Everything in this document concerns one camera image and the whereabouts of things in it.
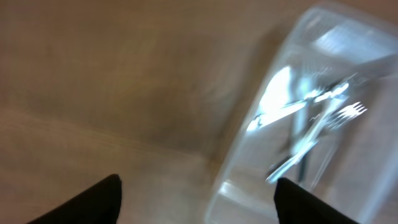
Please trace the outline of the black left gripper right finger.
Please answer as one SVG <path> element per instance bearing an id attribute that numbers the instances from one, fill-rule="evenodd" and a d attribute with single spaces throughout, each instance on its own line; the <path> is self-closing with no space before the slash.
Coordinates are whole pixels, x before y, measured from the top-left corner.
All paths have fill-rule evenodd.
<path id="1" fill-rule="evenodd" d="M 358 224 L 285 177 L 277 181 L 274 203 L 280 224 Z"/>

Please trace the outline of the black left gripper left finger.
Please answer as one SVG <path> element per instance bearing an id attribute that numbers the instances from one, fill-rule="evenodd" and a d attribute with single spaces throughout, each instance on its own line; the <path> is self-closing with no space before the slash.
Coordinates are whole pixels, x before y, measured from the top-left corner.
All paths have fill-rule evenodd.
<path id="1" fill-rule="evenodd" d="M 122 181 L 111 174 L 29 224 L 116 224 L 122 202 Z"/>

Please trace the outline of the black handled fork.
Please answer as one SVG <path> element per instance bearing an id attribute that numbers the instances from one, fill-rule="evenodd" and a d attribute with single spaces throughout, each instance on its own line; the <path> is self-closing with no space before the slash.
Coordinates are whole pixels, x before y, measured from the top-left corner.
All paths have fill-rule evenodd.
<path id="1" fill-rule="evenodd" d="M 297 182 L 302 184 L 305 182 L 305 178 L 307 175 L 307 168 L 308 168 L 308 160 L 310 157 L 310 152 L 307 152 L 301 159 L 298 167 L 298 174 L 297 174 Z"/>

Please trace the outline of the white plastic fork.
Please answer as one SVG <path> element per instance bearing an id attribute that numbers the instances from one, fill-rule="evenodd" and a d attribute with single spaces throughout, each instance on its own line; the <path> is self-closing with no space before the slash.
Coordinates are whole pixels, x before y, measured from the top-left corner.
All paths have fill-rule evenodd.
<path id="1" fill-rule="evenodd" d="M 318 136 L 324 129 L 336 130 L 355 119 L 368 109 L 360 102 L 341 108 L 343 100 L 330 100 L 308 131 L 298 140 L 292 150 L 294 154 L 277 164 L 269 171 L 266 181 L 270 184 L 281 178 L 291 167 L 298 164 L 318 142 Z"/>

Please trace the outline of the silver metal fork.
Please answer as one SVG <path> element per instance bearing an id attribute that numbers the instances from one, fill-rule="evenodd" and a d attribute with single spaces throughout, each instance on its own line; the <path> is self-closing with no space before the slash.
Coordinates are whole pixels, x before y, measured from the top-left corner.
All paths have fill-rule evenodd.
<path id="1" fill-rule="evenodd" d="M 303 110 L 305 107 L 317 103 L 325 103 L 321 113 L 312 118 L 313 127 L 318 130 L 322 127 L 337 129 L 348 121 L 364 113 L 367 108 L 360 102 L 348 106 L 343 104 L 350 98 L 350 91 L 355 87 L 354 83 L 343 81 L 332 86 L 328 91 L 324 91 L 314 98 L 306 98 L 302 101 L 285 105 L 270 112 L 257 114 L 249 123 L 248 131 L 261 129 L 286 116 Z"/>

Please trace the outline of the clear plastic left container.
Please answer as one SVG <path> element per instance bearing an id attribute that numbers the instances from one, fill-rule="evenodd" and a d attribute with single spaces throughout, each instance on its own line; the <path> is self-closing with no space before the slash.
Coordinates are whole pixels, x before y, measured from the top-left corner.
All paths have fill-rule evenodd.
<path id="1" fill-rule="evenodd" d="M 248 131 L 263 112 L 314 98 L 348 81 L 343 106 L 368 110 L 312 147 L 305 182 L 299 164 L 285 177 L 358 223 L 373 223 L 397 181 L 397 26 L 337 2 L 307 9 L 295 22 L 256 90 L 213 187 L 205 223 L 277 223 L 277 181 L 267 175 L 294 154 L 292 147 L 325 103 L 305 107 Z"/>

